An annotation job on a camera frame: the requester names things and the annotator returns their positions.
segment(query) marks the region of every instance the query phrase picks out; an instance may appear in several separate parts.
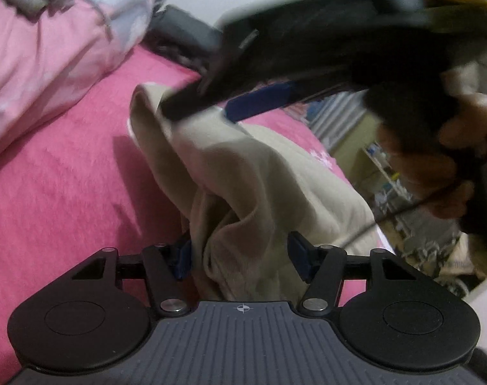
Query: pink blanket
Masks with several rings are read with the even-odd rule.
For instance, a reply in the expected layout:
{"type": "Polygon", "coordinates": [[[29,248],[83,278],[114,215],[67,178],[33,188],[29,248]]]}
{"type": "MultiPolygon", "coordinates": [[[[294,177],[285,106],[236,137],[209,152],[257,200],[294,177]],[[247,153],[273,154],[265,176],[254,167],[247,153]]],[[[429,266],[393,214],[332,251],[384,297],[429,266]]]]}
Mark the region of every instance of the pink blanket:
{"type": "MultiPolygon", "coordinates": [[[[102,247],[137,253],[180,234],[178,211],[127,136],[126,120],[138,83],[177,86],[192,77],[137,47],[75,107],[0,155],[0,381],[18,369],[6,323],[19,303],[102,247]]],[[[249,121],[297,142],[343,177],[302,123],[281,111],[249,121]]],[[[362,282],[347,283],[343,300],[362,290],[362,282]]]]}
{"type": "Polygon", "coordinates": [[[83,0],[38,22],[0,0],[0,153],[29,129],[77,103],[124,59],[83,0]]]}

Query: beige towel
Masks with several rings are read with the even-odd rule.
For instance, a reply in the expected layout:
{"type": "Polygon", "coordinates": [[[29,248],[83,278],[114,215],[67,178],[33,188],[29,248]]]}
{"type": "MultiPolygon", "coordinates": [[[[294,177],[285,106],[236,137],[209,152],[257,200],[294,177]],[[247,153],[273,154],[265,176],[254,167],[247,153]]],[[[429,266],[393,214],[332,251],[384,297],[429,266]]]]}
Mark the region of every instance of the beige towel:
{"type": "MultiPolygon", "coordinates": [[[[201,297],[297,302],[307,286],[288,259],[288,233],[337,244],[373,220],[370,208],[311,155],[265,127],[230,123],[216,107],[170,125],[158,107],[164,90],[136,88],[129,130],[158,185],[190,221],[201,297]]],[[[348,252],[368,255],[375,247],[371,232],[348,252]]]]}

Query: metal pin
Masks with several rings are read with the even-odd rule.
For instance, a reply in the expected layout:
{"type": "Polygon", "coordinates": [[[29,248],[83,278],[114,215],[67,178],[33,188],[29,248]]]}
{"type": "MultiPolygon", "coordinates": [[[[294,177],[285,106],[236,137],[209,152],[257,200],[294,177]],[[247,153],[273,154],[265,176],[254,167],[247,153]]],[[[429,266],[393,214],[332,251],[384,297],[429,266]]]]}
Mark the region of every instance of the metal pin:
{"type": "Polygon", "coordinates": [[[163,311],[179,312],[186,308],[186,302],[177,298],[169,298],[168,300],[162,301],[160,307],[163,311]]]}
{"type": "Polygon", "coordinates": [[[322,298],[308,298],[302,303],[302,306],[310,311],[323,311],[327,308],[328,304],[322,298]]]}

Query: crosshair marking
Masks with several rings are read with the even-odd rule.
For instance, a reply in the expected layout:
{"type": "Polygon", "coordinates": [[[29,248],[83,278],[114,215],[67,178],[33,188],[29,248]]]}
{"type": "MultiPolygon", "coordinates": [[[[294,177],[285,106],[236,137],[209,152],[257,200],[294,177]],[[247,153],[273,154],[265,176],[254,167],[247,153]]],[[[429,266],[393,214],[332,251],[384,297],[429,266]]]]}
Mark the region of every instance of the crosshair marking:
{"type": "Polygon", "coordinates": [[[235,307],[235,309],[237,309],[238,311],[240,312],[247,312],[249,310],[252,310],[252,308],[250,308],[248,305],[246,304],[241,304],[241,305],[238,305],[237,307],[235,307]]]}

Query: bed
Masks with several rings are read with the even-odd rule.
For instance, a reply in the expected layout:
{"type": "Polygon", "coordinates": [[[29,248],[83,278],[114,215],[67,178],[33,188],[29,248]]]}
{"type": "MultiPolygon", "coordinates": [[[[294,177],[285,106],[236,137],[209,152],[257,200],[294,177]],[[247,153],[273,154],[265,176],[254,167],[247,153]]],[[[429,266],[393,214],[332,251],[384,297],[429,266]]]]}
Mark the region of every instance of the bed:
{"type": "MultiPolygon", "coordinates": [[[[0,155],[0,382],[19,368],[6,335],[19,303],[103,247],[137,253],[181,234],[180,214],[157,188],[126,120],[138,83],[175,87],[195,76],[135,47],[72,109],[0,155]]],[[[249,122],[283,134],[344,179],[303,123],[283,111],[249,122]]],[[[346,282],[340,304],[363,290],[362,281],[346,282]]]]}

